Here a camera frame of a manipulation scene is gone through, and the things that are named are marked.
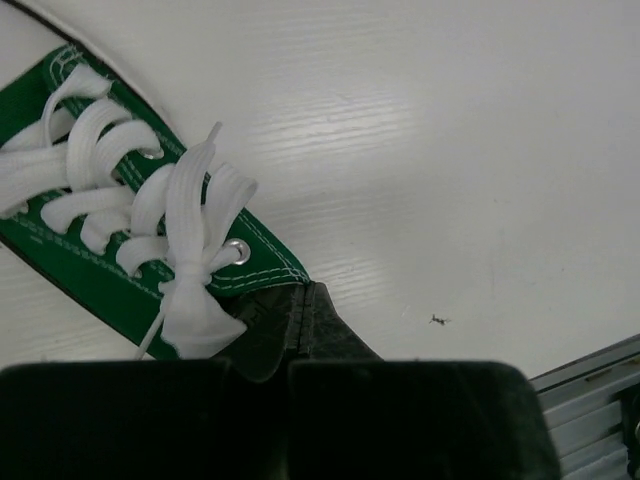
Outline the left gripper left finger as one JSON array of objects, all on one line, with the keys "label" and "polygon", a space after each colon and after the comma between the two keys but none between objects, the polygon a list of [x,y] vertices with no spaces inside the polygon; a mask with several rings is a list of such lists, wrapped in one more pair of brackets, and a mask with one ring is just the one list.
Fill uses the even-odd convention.
[{"label": "left gripper left finger", "polygon": [[31,363],[1,373],[5,479],[283,479],[284,370],[300,293],[225,301],[248,332],[201,361]]}]

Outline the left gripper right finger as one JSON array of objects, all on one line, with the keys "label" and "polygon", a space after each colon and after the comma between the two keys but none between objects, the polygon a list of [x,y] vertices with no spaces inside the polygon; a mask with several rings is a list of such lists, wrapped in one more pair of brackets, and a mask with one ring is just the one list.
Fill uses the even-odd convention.
[{"label": "left gripper right finger", "polygon": [[530,382],[494,361],[384,361],[308,286],[289,366],[293,479],[556,479]]}]

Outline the green sneaker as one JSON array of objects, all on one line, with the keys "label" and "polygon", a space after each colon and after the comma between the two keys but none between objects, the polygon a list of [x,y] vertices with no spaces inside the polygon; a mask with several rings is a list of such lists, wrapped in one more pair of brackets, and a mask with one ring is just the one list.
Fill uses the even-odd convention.
[{"label": "green sneaker", "polygon": [[214,149],[184,147],[98,59],[2,5],[3,364],[281,362],[309,278]]}]

